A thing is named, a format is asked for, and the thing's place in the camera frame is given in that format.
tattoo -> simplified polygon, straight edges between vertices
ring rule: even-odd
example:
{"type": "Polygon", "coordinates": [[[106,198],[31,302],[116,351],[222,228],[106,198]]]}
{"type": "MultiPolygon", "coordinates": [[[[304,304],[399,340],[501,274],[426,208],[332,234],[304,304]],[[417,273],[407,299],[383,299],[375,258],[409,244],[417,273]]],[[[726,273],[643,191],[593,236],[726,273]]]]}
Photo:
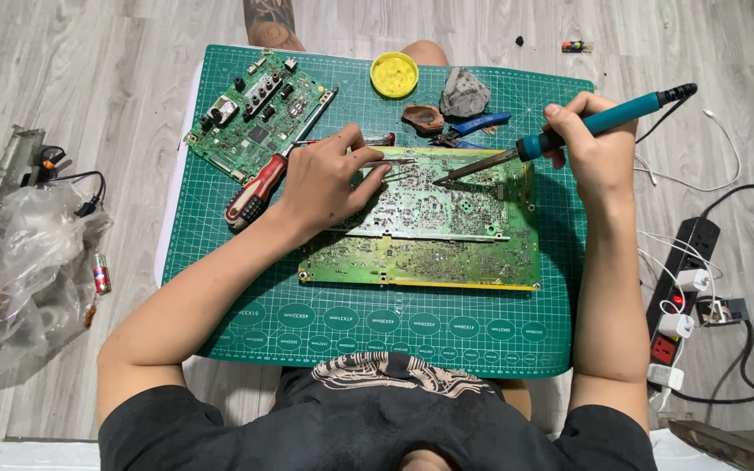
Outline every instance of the tattoo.
{"type": "Polygon", "coordinates": [[[264,48],[303,51],[296,37],[291,0],[243,0],[249,44],[264,48]]]}

red and black screwdriver handle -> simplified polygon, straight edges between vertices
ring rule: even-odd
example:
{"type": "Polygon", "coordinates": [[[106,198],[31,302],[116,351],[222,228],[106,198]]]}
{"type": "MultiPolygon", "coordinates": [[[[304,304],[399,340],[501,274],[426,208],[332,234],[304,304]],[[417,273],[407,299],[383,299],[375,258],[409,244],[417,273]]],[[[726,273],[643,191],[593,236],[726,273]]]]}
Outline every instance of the red and black screwdriver handle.
{"type": "Polygon", "coordinates": [[[246,182],[231,201],[226,205],[223,217],[226,224],[236,230],[246,229],[246,226],[258,219],[284,171],[287,170],[288,160],[281,154],[275,153],[270,161],[264,165],[257,176],[246,182]]]}

soldering iron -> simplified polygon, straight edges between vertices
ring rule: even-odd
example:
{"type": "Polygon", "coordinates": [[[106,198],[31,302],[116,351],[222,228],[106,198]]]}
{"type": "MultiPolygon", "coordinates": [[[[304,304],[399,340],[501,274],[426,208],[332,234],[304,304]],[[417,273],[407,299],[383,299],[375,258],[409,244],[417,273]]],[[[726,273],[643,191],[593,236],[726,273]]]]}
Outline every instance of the soldering iron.
{"type": "MultiPolygon", "coordinates": [[[[667,103],[688,99],[688,97],[695,94],[696,91],[697,84],[695,83],[680,85],[667,91],[655,91],[654,93],[640,96],[630,102],[613,106],[604,112],[587,116],[584,118],[583,122],[586,129],[588,129],[594,136],[595,134],[602,133],[615,126],[620,126],[628,121],[649,115],[650,113],[655,113],[667,103]]],[[[447,180],[456,180],[469,174],[481,172],[485,168],[503,164],[517,157],[519,157],[519,160],[522,162],[529,162],[544,153],[560,148],[565,144],[563,137],[553,130],[541,134],[526,136],[519,139],[513,149],[490,156],[484,160],[466,165],[465,167],[458,168],[457,170],[450,172],[444,178],[439,178],[433,183],[440,184],[447,180]]]]}

person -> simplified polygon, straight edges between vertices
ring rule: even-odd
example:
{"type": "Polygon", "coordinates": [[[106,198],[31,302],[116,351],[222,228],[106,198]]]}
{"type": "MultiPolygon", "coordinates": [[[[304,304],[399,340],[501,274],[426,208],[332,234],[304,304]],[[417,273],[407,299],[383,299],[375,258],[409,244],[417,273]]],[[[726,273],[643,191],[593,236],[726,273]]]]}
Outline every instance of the person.
{"type": "MultiPolygon", "coordinates": [[[[245,5],[253,44],[301,45],[288,2],[245,5]]],[[[446,64],[431,42],[404,52],[418,64],[446,64]]],[[[593,137],[580,117],[614,105],[582,92],[544,110],[568,145],[588,221],[571,401],[555,441],[509,405],[493,381],[396,353],[358,353],[292,369],[281,377],[270,413],[242,427],[224,426],[220,412],[187,389],[183,360],[244,289],[280,257],[363,209],[385,184],[389,165],[373,168],[351,189],[351,176],[383,154],[366,147],[359,128],[348,124],[296,149],[278,202],[157,290],[107,338],[97,360],[101,467],[655,469],[635,233],[636,123],[593,137]]],[[[546,157],[558,170],[565,164],[560,150],[546,157]]]]}

teal soldering iron handle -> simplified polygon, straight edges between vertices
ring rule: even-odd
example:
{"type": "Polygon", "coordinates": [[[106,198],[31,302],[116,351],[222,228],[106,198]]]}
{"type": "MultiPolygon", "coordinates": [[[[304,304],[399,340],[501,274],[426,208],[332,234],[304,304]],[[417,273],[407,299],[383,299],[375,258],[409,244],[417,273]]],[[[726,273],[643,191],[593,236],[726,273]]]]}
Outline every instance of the teal soldering iron handle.
{"type": "MultiPolygon", "coordinates": [[[[594,136],[607,129],[620,126],[628,121],[657,112],[667,103],[676,102],[692,96],[697,91],[697,84],[680,85],[667,91],[655,91],[640,96],[630,102],[613,106],[609,110],[596,113],[584,118],[586,129],[594,136]]],[[[563,137],[555,131],[526,136],[517,141],[519,160],[528,162],[534,160],[550,150],[566,145],[563,137]]]]}

